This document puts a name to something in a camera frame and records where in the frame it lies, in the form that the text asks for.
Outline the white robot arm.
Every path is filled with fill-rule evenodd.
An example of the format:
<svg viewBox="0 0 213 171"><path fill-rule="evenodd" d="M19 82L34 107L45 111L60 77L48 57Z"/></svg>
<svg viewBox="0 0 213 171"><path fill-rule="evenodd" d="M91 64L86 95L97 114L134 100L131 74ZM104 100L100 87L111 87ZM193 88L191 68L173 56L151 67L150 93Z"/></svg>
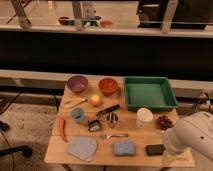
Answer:
<svg viewBox="0 0 213 171"><path fill-rule="evenodd" d="M213 161L213 114L200 111L177 120L162 134L163 165L169 166L188 148Z"/></svg>

